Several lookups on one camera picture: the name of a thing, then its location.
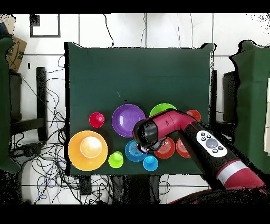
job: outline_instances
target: green bowl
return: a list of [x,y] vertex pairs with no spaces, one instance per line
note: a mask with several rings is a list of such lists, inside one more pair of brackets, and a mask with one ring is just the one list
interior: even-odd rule
[[159,112],[162,112],[162,111],[164,111],[164,110],[167,110],[167,109],[169,109],[169,108],[172,108],[172,109],[177,110],[176,107],[173,106],[172,104],[165,104],[165,103],[163,103],[163,104],[156,105],[156,106],[151,110],[151,112],[150,112],[150,117],[152,117],[152,116],[155,115],[155,114],[158,114]]

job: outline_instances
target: green cup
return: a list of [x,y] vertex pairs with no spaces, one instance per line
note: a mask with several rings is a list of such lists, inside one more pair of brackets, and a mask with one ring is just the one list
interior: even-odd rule
[[110,155],[108,162],[112,168],[120,168],[124,163],[123,154],[119,151],[114,152]]
[[156,106],[151,110],[150,116],[149,116],[149,117],[152,117],[153,115],[158,114],[159,112],[162,112],[162,111],[167,110],[167,109],[169,109],[169,108],[172,108],[172,109],[177,110],[176,107],[173,106],[172,104],[165,104],[165,103],[163,103],[163,104],[156,105]]

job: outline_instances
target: blue bowl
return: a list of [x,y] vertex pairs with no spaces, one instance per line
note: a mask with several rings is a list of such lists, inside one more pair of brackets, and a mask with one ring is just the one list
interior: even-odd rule
[[158,160],[154,156],[148,155],[143,160],[143,167],[148,171],[154,171],[158,167]]
[[129,160],[133,162],[140,162],[144,160],[144,158],[147,156],[147,154],[142,153],[137,149],[137,143],[134,140],[131,140],[126,145],[124,151],[126,153],[126,156]]

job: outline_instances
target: purple plate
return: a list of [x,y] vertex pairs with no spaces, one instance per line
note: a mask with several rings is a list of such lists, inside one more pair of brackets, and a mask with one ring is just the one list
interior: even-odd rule
[[135,124],[145,118],[143,111],[139,107],[133,104],[124,104],[113,112],[112,127],[117,134],[132,138]]

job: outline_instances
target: green cloth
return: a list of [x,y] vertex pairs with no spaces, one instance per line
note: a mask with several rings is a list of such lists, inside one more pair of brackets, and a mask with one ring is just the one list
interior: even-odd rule
[[[100,168],[85,172],[71,165],[70,175],[201,173],[191,158],[183,158],[176,151],[169,159],[158,158],[155,171],[146,171],[142,161],[127,159],[124,149],[132,138],[118,135],[112,128],[111,118],[122,104],[139,106],[147,117],[155,105],[167,102],[181,111],[198,110],[207,124],[213,44],[206,44],[202,49],[88,49],[73,43],[68,46],[70,137],[92,130],[102,135],[108,145],[108,157]],[[89,116],[97,111],[105,115],[105,123],[93,128]],[[176,143],[178,134],[170,137]],[[118,169],[108,163],[115,151],[121,151],[124,157],[124,164]]]
[[11,38],[0,39],[0,169],[17,173],[21,168],[10,159],[8,154],[11,142],[11,100],[6,52],[13,45]]
[[270,156],[264,152],[267,84],[270,77],[270,48],[242,42],[242,50],[232,57],[238,67],[238,126],[235,146],[262,172],[270,174]]

